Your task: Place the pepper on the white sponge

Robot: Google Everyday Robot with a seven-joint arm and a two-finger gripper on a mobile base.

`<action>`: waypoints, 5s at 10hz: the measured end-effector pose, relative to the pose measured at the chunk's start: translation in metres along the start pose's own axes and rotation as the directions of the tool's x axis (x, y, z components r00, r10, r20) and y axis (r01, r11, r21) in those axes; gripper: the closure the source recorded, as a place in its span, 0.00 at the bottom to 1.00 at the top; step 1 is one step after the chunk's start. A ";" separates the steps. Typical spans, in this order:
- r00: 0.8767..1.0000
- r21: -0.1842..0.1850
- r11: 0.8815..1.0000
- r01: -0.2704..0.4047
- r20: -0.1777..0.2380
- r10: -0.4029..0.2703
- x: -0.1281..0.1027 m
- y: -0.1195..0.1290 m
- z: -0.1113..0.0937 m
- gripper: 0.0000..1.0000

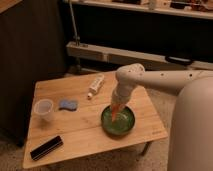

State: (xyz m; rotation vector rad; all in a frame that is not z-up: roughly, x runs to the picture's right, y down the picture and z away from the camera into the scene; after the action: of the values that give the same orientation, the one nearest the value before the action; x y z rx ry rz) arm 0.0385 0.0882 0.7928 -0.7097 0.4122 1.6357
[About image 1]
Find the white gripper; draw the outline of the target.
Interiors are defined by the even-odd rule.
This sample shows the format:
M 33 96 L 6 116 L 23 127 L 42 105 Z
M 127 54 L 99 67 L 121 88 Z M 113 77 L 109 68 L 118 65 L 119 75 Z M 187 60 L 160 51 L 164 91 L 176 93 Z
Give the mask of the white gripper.
M 121 104 L 121 109 L 124 109 L 131 98 L 133 87 L 118 83 L 116 88 L 112 92 L 111 98 L 111 111 L 112 113 L 117 111 L 117 104 Z

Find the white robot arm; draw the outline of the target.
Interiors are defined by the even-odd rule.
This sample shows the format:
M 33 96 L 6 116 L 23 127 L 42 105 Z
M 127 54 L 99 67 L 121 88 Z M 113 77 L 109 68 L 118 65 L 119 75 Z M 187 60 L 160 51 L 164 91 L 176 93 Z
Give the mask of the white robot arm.
M 147 71 L 136 63 L 118 68 L 115 77 L 114 112 L 126 106 L 139 85 L 177 95 L 167 171 L 213 171 L 213 70 Z

